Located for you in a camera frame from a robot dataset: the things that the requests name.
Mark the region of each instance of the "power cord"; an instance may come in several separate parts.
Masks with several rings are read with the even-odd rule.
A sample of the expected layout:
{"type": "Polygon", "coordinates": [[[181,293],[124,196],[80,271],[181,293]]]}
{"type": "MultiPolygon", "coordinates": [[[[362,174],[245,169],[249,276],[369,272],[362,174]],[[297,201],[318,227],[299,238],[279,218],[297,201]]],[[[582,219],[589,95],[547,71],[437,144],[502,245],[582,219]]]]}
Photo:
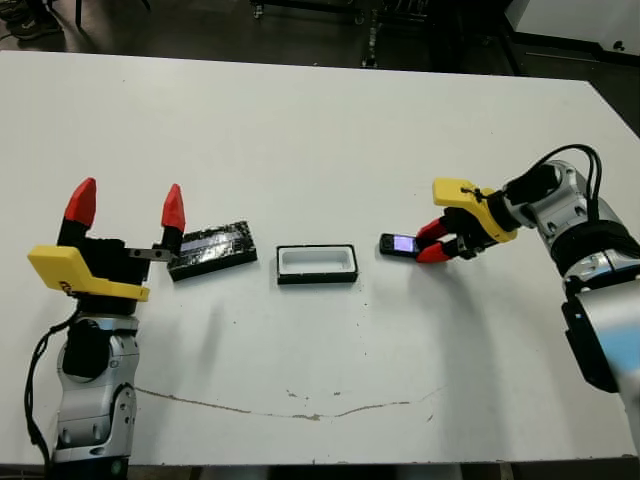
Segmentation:
{"type": "Polygon", "coordinates": [[[38,424],[33,418],[33,375],[36,370],[36,365],[38,364],[38,360],[47,350],[47,345],[49,343],[49,337],[55,335],[56,333],[66,329],[71,325],[71,323],[78,316],[78,310],[73,312],[73,314],[64,322],[59,323],[57,325],[49,328],[49,331],[45,333],[38,344],[36,345],[36,349],[33,352],[33,356],[31,357],[31,364],[29,365],[29,373],[27,374],[27,384],[24,388],[24,413],[27,420],[27,431],[29,432],[29,438],[31,439],[31,444],[36,445],[42,454],[42,458],[44,460],[44,477],[47,478],[49,472],[51,470],[51,456],[49,454],[49,448],[47,447],[47,442],[38,427],[38,424]]]}
{"type": "Polygon", "coordinates": [[[564,152],[565,150],[580,150],[587,155],[589,159],[589,175],[587,177],[587,217],[590,222],[597,222],[598,218],[600,218],[600,210],[598,209],[598,198],[600,196],[600,183],[602,181],[602,162],[600,161],[600,156],[598,152],[596,152],[589,145],[583,145],[581,143],[572,143],[571,145],[565,145],[563,147],[556,148],[555,150],[547,153],[544,157],[538,160],[533,166],[527,171],[527,173],[531,173],[536,170],[540,166],[542,166],[545,162],[547,162],[551,157],[555,156],[560,152],[564,152]],[[593,187],[591,186],[593,175],[595,172],[595,183],[593,187]]]}

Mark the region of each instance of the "black floor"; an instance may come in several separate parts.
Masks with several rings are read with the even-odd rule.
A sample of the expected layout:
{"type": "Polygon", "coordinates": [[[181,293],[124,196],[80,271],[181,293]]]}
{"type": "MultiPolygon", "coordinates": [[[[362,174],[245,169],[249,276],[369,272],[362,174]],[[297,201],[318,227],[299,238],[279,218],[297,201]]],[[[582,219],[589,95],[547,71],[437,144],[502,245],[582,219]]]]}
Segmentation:
{"type": "MultiPolygon", "coordinates": [[[[359,68],[368,40],[368,18],[356,25],[349,16],[266,6],[262,19],[255,20],[248,0],[150,1],[149,13],[139,0],[85,0],[79,31],[74,0],[58,0],[54,8],[64,36],[32,42],[9,37],[0,40],[0,49],[359,68]]],[[[356,1],[365,11],[376,7],[370,3],[376,0],[356,1]]],[[[0,22],[0,37],[6,33],[0,22]]],[[[379,68],[434,69],[421,32],[384,26],[378,38],[379,68]]],[[[566,50],[515,45],[514,51],[528,75],[590,81],[640,134],[637,67],[600,63],[566,50]]],[[[460,71],[513,74],[500,42],[474,34],[466,38],[460,71]]]]}

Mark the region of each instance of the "gray floor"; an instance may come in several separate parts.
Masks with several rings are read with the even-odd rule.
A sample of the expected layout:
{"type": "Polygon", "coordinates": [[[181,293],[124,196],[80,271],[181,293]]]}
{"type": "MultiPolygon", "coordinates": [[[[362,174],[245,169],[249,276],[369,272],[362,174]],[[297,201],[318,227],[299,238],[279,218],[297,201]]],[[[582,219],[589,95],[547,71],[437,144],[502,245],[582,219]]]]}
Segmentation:
{"type": "MultiPolygon", "coordinates": [[[[365,0],[359,5],[369,9],[365,0]]],[[[113,55],[224,60],[234,62],[320,65],[359,68],[368,36],[368,21],[280,7],[266,7],[256,21],[248,0],[150,0],[148,13],[139,0],[85,0],[82,31],[74,23],[74,0],[58,0],[56,15],[64,35],[34,42],[0,40],[0,49],[67,51],[113,55]]],[[[0,22],[0,38],[7,33],[0,22]]],[[[379,35],[380,68],[431,70],[425,39],[383,28],[379,35]]],[[[528,75],[590,81],[640,135],[640,69],[595,62],[579,52],[515,45],[516,58],[528,75]]],[[[461,70],[512,75],[500,43],[493,37],[467,38],[461,70]]],[[[468,465],[467,480],[500,478],[496,465],[468,465]]],[[[637,459],[552,462],[515,465],[516,479],[637,479],[637,459]]],[[[188,469],[134,469],[132,478],[189,478],[188,469]]]]}

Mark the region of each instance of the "red fingertip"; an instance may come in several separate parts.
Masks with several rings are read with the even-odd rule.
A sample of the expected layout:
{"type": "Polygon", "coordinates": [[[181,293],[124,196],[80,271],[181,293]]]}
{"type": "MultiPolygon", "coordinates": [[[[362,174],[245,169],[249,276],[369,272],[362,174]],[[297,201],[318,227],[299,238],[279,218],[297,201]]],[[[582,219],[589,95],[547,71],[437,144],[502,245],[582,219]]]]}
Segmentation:
{"type": "Polygon", "coordinates": [[[171,190],[169,190],[167,199],[164,201],[164,208],[162,209],[162,226],[175,227],[184,233],[185,224],[182,193],[180,192],[180,186],[177,183],[174,183],[171,190]]]}
{"type": "Polygon", "coordinates": [[[89,177],[71,195],[64,218],[91,227],[96,216],[96,180],[89,177]]]}
{"type": "Polygon", "coordinates": [[[444,237],[447,233],[447,229],[442,225],[439,218],[436,218],[429,225],[425,225],[420,229],[416,238],[423,238],[425,240],[435,240],[440,237],[444,237]]]}
{"type": "Polygon", "coordinates": [[[434,243],[420,252],[416,260],[418,263],[441,263],[450,260],[451,257],[444,253],[442,243],[434,243]]]}

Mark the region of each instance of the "mobile phone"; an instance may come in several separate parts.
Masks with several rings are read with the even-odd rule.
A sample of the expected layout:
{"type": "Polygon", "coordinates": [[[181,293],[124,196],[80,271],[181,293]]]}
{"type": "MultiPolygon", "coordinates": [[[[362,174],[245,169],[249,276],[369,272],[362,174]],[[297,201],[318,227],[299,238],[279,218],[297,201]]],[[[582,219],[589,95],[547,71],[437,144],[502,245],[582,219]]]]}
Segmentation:
{"type": "Polygon", "coordinates": [[[416,258],[420,253],[415,237],[383,233],[380,236],[380,253],[396,257],[416,258]]]}

